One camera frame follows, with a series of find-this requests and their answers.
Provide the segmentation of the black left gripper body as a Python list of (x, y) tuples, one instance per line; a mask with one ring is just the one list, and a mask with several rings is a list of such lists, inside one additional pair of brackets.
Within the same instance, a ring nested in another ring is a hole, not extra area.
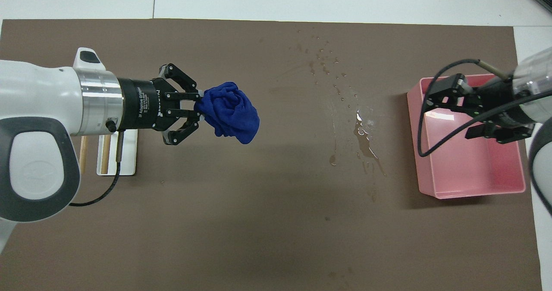
[(173, 87), (162, 78), (152, 80), (117, 79), (122, 90), (123, 113), (119, 130), (154, 129), (165, 131), (173, 125), (173, 118), (166, 116), (173, 102), (166, 100), (166, 93)]

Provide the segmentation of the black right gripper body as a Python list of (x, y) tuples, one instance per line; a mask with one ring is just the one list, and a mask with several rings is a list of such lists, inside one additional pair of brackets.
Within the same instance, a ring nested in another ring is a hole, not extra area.
[[(501, 79), (491, 79), (485, 84), (475, 87), (474, 92), (483, 106), (483, 110), (480, 110), (479, 113), (488, 112), (516, 99), (512, 82), (502, 81)], [(536, 126), (536, 123), (522, 111), (520, 106), (500, 112), (495, 116), (491, 116), (488, 120), (500, 128), (534, 128)]]

